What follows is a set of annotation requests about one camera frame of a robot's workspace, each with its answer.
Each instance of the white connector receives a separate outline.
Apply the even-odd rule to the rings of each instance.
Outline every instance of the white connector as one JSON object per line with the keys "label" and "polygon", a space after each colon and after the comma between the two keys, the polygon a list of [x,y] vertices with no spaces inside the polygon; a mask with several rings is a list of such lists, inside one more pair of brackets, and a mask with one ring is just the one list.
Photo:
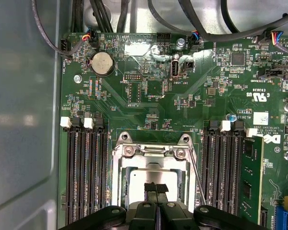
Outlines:
{"label": "white connector", "polygon": [[246,130],[246,136],[248,138],[251,138],[252,136],[258,136],[257,135],[258,129],[257,128],[248,128]]}
{"label": "white connector", "polygon": [[65,127],[65,128],[72,127],[71,119],[67,116],[61,116],[60,126]]}
{"label": "white connector", "polygon": [[84,127],[89,128],[89,129],[93,129],[93,127],[94,127],[93,119],[85,117],[84,118]]}
{"label": "white connector", "polygon": [[221,132],[230,131],[230,121],[222,121],[220,130]]}

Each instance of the green circuit board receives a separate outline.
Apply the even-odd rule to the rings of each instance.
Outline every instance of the green circuit board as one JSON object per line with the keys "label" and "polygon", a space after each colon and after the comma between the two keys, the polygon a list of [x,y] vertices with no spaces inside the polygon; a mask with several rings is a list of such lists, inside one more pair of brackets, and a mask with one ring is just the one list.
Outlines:
{"label": "green circuit board", "polygon": [[[73,33],[64,38],[73,47],[82,35]],[[243,122],[246,133],[255,128],[258,136],[241,139],[236,214],[260,224],[264,208],[267,227],[276,229],[275,209],[283,206],[288,196],[288,160],[284,158],[288,152],[288,112],[284,110],[288,103],[288,55],[272,44],[259,44],[256,37],[227,43],[200,41],[193,46],[185,35],[167,36],[168,40],[160,41],[159,34],[98,34],[98,50],[85,42],[71,59],[63,60],[61,116],[81,121],[85,116],[104,119],[106,156],[99,159],[107,171],[103,205],[111,204],[111,150],[122,131],[130,133],[134,141],[150,143],[177,143],[188,133],[201,171],[203,135],[206,131],[206,137],[212,135],[210,121],[217,121],[220,127],[231,114]],[[177,48],[179,38],[186,41],[183,49]],[[288,48],[288,37],[280,43]],[[113,57],[115,66],[109,76],[100,77],[88,66],[87,60],[95,52]],[[179,74],[171,76],[175,54],[179,54]],[[259,77],[277,68],[286,77]],[[80,83],[74,81],[75,75],[81,76]],[[59,228],[68,223],[68,138],[68,132],[62,130]],[[244,150],[247,142],[252,146]]]}

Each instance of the black cable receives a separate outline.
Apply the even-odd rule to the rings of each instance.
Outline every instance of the black cable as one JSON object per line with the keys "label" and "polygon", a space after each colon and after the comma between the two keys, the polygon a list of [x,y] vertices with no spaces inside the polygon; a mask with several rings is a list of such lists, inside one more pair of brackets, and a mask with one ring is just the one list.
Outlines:
{"label": "black cable", "polygon": [[102,20],[99,8],[97,6],[96,0],[90,0],[91,6],[93,8],[93,12],[98,23],[99,29],[102,33],[106,33],[106,26],[104,25],[104,21]]}
{"label": "black cable", "polygon": [[226,26],[228,27],[228,29],[233,34],[234,33],[238,33],[239,30],[236,28],[236,26],[232,22],[232,20],[230,18],[230,15],[229,15],[228,6],[227,6],[227,0],[221,0],[221,13],[222,13],[223,20],[224,20]]}
{"label": "black cable", "polygon": [[190,2],[190,0],[178,0],[182,10],[184,11],[185,15],[189,19],[189,21],[192,23],[192,25],[196,28],[198,33],[207,41],[212,42],[227,42],[227,41],[233,41],[236,39],[248,37],[248,36],[255,36],[255,35],[261,35],[266,30],[274,30],[286,23],[288,23],[288,16],[281,18],[279,20],[276,20],[272,23],[269,23],[267,25],[251,29],[244,32],[239,32],[235,34],[209,34],[204,29],[201,21],[197,17],[194,8]]}
{"label": "black cable", "polygon": [[116,29],[117,33],[124,32],[127,14],[128,14],[128,0],[121,0],[120,18],[119,18],[119,22],[117,24],[117,29]]}
{"label": "black cable", "polygon": [[72,0],[72,28],[71,32],[76,32],[76,9],[77,9],[77,0]]}
{"label": "black cable", "polygon": [[83,0],[77,0],[77,10],[76,10],[76,25],[77,32],[83,33]]}
{"label": "black cable", "polygon": [[63,55],[67,55],[67,56],[70,56],[72,54],[74,54],[83,44],[83,40],[80,39],[80,41],[75,45],[75,47],[71,50],[71,51],[63,51],[63,50],[60,50],[59,48],[57,48],[51,41],[50,39],[48,38],[44,28],[43,28],[43,25],[40,21],[40,18],[38,16],[38,12],[37,12],[37,7],[36,7],[36,0],[31,0],[31,7],[32,7],[32,12],[33,12],[33,16],[34,16],[34,19],[35,19],[35,22],[36,22],[36,25],[37,25],[37,28],[39,30],[39,32],[41,33],[41,35],[43,36],[44,40],[47,42],[47,44],[52,48],[54,49],[55,51],[57,51],[58,53],[60,54],[63,54]]}
{"label": "black cable", "polygon": [[281,46],[280,44],[276,44],[275,47],[278,48],[278,49],[280,49],[280,50],[282,50],[282,51],[285,52],[285,53],[288,53],[288,49],[285,48],[285,47],[283,47],[283,46]]}
{"label": "black cable", "polygon": [[191,32],[190,31],[185,31],[185,30],[181,30],[171,24],[169,24],[167,21],[165,21],[161,16],[160,14],[158,14],[158,12],[156,11],[154,5],[153,5],[153,2],[152,0],[147,0],[147,3],[148,3],[148,9],[150,10],[151,14],[153,15],[153,17],[162,25],[164,25],[165,27],[167,27],[168,29],[172,30],[172,31],[175,31],[177,33],[180,33],[180,34],[185,34],[185,35],[190,35]]}
{"label": "black cable", "polygon": [[104,3],[102,2],[102,0],[96,0],[96,2],[97,2],[97,6],[98,6],[98,8],[100,10],[102,19],[103,19],[103,21],[105,23],[107,32],[108,33],[113,33],[111,22],[110,22],[110,19],[108,17],[108,14],[107,14],[107,11],[106,11]]}

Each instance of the internal usb port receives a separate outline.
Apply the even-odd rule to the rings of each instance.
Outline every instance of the internal usb port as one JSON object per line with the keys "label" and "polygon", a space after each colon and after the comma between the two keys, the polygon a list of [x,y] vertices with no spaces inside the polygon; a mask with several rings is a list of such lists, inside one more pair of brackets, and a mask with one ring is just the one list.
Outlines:
{"label": "internal usb port", "polygon": [[171,76],[177,77],[179,74],[179,62],[178,60],[173,60],[171,62]]}

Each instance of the blue connector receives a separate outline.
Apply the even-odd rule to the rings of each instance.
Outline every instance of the blue connector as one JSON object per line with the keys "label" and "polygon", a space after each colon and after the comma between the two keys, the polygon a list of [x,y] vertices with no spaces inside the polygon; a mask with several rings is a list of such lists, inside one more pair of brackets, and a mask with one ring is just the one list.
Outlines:
{"label": "blue connector", "polygon": [[277,206],[275,212],[276,230],[287,230],[288,212],[284,210],[283,206]]}

